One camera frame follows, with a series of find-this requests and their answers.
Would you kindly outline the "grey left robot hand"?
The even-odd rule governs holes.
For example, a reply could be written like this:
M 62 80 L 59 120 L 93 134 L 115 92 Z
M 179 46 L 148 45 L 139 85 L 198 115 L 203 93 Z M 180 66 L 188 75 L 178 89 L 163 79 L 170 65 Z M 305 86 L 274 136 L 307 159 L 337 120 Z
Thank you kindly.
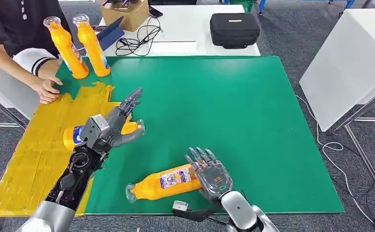
M 133 109 L 140 104 L 138 100 L 142 95 L 143 88 L 139 87 L 132 91 L 120 104 L 114 107 L 107 115 L 106 120 L 110 126 L 104 140 L 111 148 L 116 148 L 124 144 L 128 144 L 139 137 L 144 132 L 144 122 L 142 120 L 137 121 L 136 130 L 129 134 L 122 134 L 121 130 L 125 125 L 128 116 L 131 114 Z

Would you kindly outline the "dark right robot hand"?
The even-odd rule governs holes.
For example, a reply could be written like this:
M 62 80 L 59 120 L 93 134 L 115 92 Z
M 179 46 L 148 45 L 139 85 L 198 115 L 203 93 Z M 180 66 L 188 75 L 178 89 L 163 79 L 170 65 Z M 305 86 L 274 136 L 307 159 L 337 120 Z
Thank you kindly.
M 189 147 L 189 151 L 190 155 L 184 157 L 199 180 L 204 197 L 213 202 L 232 190 L 230 174 L 211 150 Z

